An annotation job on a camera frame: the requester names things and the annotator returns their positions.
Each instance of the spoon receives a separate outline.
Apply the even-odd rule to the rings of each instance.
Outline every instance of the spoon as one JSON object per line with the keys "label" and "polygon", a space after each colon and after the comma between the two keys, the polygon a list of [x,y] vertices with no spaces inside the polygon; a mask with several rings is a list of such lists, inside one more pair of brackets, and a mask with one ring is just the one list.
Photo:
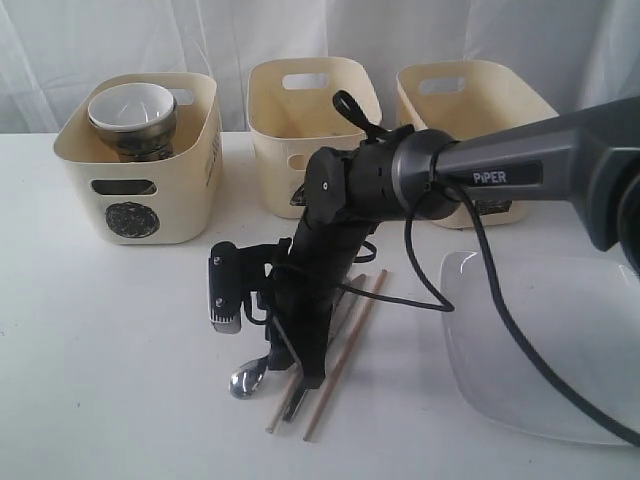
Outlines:
{"label": "spoon", "polygon": [[269,355],[265,355],[240,365],[231,374],[231,380],[229,381],[231,395],[238,399],[249,398],[253,395],[258,390],[260,383],[262,383],[268,363]]}

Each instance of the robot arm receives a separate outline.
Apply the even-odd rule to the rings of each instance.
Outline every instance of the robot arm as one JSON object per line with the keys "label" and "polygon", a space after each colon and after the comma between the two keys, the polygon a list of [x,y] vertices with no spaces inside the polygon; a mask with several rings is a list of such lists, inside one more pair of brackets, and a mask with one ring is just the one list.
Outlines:
{"label": "robot arm", "polygon": [[[350,107],[351,119],[369,129],[368,140],[352,151],[323,147],[311,157],[306,208],[292,243],[261,246],[263,255],[253,256],[254,262],[289,268],[274,268],[259,281],[240,278],[234,286],[242,290],[237,297],[246,298],[248,285],[258,285],[267,310],[270,369],[295,361],[305,387],[320,386],[335,285],[380,222],[404,220],[421,198],[420,218],[444,218],[458,208],[449,182],[472,200],[569,201],[594,246],[607,250],[619,241],[640,272],[640,97],[463,142],[411,126],[381,132],[356,107]],[[219,245],[212,259],[219,257]],[[222,298],[212,300],[212,322],[218,330],[237,323],[226,328],[237,331],[239,303],[234,314],[216,293],[229,290],[220,288],[225,277],[217,268],[210,263],[211,298]]]}

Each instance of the clear plastic tray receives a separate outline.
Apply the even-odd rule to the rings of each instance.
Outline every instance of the clear plastic tray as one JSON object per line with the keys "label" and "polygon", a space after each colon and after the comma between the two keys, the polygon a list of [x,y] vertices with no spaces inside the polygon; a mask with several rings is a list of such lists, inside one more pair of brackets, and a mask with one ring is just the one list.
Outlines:
{"label": "clear plastic tray", "polygon": [[[505,301],[542,357],[589,401],[640,430],[640,281],[608,260],[496,258]],[[482,256],[454,252],[441,288],[455,311],[443,314],[460,392],[504,425],[562,440],[622,445],[557,393],[515,344],[489,293]]]}

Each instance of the piper logo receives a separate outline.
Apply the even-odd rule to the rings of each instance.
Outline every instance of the piper logo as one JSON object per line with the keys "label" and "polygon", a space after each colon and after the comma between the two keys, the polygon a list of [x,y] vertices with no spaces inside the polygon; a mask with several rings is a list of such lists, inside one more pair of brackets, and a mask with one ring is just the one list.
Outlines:
{"label": "piper logo", "polygon": [[507,172],[503,170],[476,172],[473,174],[473,183],[476,185],[499,185],[501,183],[507,183]]}

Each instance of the white backdrop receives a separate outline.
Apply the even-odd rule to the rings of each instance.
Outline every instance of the white backdrop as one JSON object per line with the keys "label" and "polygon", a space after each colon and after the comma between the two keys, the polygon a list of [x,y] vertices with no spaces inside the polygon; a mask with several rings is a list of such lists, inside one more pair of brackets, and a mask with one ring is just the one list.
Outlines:
{"label": "white backdrop", "polygon": [[482,58],[560,112],[640,93],[638,0],[0,0],[0,132],[55,132],[101,81],[211,73],[242,130],[248,74],[339,55],[369,72],[393,121],[395,75]]}

